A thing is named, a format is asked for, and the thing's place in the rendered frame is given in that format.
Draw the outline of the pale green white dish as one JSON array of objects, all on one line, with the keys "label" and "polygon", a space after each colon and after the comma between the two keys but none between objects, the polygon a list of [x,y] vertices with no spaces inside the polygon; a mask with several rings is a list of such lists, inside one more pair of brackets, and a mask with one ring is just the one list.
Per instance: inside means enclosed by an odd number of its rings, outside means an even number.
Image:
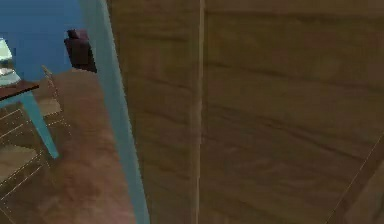
[{"label": "pale green white dish", "polygon": [[0,38],[0,87],[10,86],[21,80],[15,71],[13,56],[4,38]]}]

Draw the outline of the brown wooden room door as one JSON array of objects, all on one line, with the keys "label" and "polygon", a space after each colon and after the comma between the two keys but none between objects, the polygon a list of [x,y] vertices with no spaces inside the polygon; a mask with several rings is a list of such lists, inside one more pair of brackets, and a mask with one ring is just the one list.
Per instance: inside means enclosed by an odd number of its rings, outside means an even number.
[{"label": "brown wooden room door", "polygon": [[384,0],[106,0],[148,224],[384,224]]}]

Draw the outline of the light wooden chair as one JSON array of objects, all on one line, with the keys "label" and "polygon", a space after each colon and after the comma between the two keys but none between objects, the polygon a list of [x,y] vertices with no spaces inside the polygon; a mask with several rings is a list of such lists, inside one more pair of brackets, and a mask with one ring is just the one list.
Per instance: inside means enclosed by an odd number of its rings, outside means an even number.
[{"label": "light wooden chair", "polygon": [[44,78],[39,82],[39,88],[33,91],[40,113],[48,128],[56,128],[71,137],[71,126],[65,119],[64,105],[54,75],[45,65],[41,68]]},{"label": "light wooden chair", "polygon": [[55,185],[47,152],[26,112],[16,106],[0,109],[0,212],[10,224],[17,223],[8,198],[40,171]]}]

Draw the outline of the teal door frame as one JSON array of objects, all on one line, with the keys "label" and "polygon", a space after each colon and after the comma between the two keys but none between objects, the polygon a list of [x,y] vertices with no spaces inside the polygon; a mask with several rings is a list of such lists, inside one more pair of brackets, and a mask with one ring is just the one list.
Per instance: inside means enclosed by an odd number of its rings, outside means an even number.
[{"label": "teal door frame", "polygon": [[79,0],[136,224],[151,224],[106,0]]}]

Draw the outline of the dark top table teal legs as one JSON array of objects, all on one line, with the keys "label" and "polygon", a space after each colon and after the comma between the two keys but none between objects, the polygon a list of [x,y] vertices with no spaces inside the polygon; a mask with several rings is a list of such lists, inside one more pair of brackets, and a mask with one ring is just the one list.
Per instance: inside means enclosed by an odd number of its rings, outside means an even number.
[{"label": "dark top table teal legs", "polygon": [[33,95],[33,90],[38,88],[39,85],[37,83],[25,80],[21,80],[16,84],[0,87],[0,108],[20,102],[46,146],[50,156],[53,159],[57,159],[59,157],[59,152]]}]

